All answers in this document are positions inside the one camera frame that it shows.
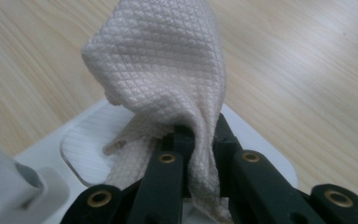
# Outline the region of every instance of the wooden table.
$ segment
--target wooden table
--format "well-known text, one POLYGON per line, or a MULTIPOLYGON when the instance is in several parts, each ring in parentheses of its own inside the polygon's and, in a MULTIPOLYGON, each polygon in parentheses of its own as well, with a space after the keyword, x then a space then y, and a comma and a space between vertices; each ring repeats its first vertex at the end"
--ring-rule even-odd
MULTIPOLYGON (((211 0, 226 103, 299 188, 358 193, 358 1, 211 0)), ((0 147, 15 155, 103 98, 80 57, 117 1, 0 0, 0 147)))

